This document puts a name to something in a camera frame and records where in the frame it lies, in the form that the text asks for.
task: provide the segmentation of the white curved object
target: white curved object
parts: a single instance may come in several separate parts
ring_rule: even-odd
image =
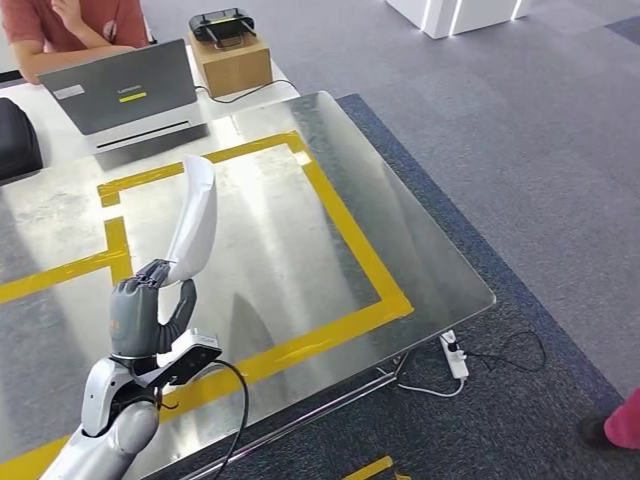
[[[186,155],[186,197],[166,259],[171,270],[163,286],[192,278],[209,260],[217,223],[217,192],[214,165],[206,158]]]

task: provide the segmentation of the laptop lid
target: laptop lid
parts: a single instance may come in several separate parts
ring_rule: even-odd
[[[42,73],[38,78],[85,135],[196,101],[182,39]]]

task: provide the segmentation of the white cable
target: white cable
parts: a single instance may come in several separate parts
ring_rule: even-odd
[[[380,372],[383,375],[389,375],[387,372],[385,372],[384,370],[383,370],[380,367],[377,367],[377,368],[376,368],[376,370]],[[453,397],[455,397],[456,395],[460,393],[462,391],[462,389],[464,388],[464,381],[465,381],[464,378],[461,378],[460,379],[460,386],[458,387],[458,389],[456,390],[454,393],[434,392],[433,390],[427,390],[426,388],[418,388],[418,387],[410,387],[409,385],[402,385],[402,383],[398,383],[398,386],[400,387],[400,388],[404,388],[405,390],[411,390],[412,392],[427,393],[429,395],[435,395],[436,397],[440,397],[440,398],[453,398]]]

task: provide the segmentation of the white plastic object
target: white plastic object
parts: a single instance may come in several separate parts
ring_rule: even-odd
[[[189,187],[167,254],[172,266],[163,286],[199,273],[209,260],[216,236],[217,192],[214,165],[195,155],[185,155],[183,164]]]
[[[451,375],[455,379],[464,380],[469,377],[469,370],[466,368],[466,363],[464,361],[466,355],[464,351],[458,346],[455,352],[449,351],[449,345],[455,343],[456,334],[453,330],[445,332],[440,336],[440,343],[442,344],[442,349],[445,350],[445,356],[449,362],[449,368],[451,370]]]

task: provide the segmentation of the robotic thumb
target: robotic thumb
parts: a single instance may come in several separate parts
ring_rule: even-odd
[[[171,318],[166,325],[161,325],[158,334],[158,353],[167,353],[171,349],[171,344],[182,335],[189,326],[198,294],[193,280],[185,280],[180,288],[180,299]]]

